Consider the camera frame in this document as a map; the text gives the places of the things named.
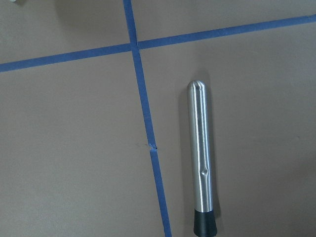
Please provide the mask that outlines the steel muddler black tip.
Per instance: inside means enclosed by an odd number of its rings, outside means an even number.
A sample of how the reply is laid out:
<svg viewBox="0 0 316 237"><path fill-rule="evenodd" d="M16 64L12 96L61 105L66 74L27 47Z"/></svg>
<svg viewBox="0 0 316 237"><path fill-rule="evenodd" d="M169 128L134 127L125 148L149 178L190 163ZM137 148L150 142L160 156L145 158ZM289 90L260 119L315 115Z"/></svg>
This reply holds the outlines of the steel muddler black tip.
<svg viewBox="0 0 316 237"><path fill-rule="evenodd" d="M194 234L198 237L214 237L217 235L217 226L213 208L207 89L204 82L190 82L187 99L195 208Z"/></svg>

